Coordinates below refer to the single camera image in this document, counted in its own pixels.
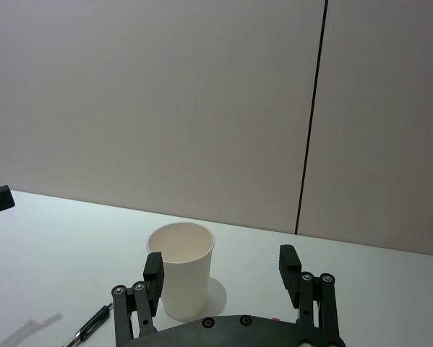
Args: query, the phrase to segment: paper cup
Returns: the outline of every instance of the paper cup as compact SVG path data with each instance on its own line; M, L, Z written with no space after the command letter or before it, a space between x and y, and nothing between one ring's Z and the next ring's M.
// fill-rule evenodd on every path
M205 307L215 237L194 223L169 224L154 231L147 250L161 252L165 268L162 302L168 316L188 320Z

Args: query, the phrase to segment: table surface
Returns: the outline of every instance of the table surface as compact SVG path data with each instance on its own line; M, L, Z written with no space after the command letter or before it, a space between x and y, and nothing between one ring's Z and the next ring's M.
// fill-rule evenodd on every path
M433 257L14 192L0 213L0 347L61 346L117 284L142 279L147 236L194 221L216 238L206 315L293 322L278 273L281 244L305 270L332 273L347 346L433 346ZM180 322L158 307L159 330ZM114 347L113 319L85 347Z

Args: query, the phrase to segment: cup rim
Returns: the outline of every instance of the cup rim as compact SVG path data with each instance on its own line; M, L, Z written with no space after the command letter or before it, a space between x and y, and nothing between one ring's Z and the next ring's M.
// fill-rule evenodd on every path
M168 260L164 260L163 259L163 262L164 263L167 263L167 264L187 264L187 263L190 263L190 262L196 262L197 260L200 260L200 259L202 259L202 258L205 258L209 253L211 253L211 251L213 251L213 248L215 248L215 243L216 243L216 240L215 240L215 235L213 235L213 233L208 229L208 228L205 228L204 226L201 226L200 224L197 224L197 223L194 223L194 222L176 222L176 223L169 223L169 224L165 224L164 226L161 226L160 228L157 228L157 229L155 229L150 235L149 235L149 237L147 237L147 242L146 242L146 244L145 244L145 247L147 248L147 252L150 254L150 253L152 253L151 251L150 251L150 249L149 249L149 241L150 241L150 238L153 236L153 234L155 233L155 232L157 232L158 230L160 230L160 229L162 229L162 228L165 228L166 226L175 226L175 225L177 225L177 224L194 224L194 225L196 225L196 226L199 226L199 227L201 227L201 228L204 228L210 235L211 235L211 240L212 240L212 242L211 242L211 247L210 247L210 249L208 250L208 251L206 251L206 253L204 253L203 255L201 255L200 257L197 257L197 258L195 258L195 259L192 259L192 260L187 260L187 261L185 261L185 262L170 262L170 261L168 261Z

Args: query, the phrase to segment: black pen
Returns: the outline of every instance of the black pen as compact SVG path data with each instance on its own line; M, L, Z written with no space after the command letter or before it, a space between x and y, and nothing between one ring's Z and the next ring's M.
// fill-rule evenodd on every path
M110 310L112 307L112 303L102 307L98 313L94 314L91 319L88 320L76 334L74 334L74 338L62 347L74 347L78 346L81 342L86 341L110 317Z

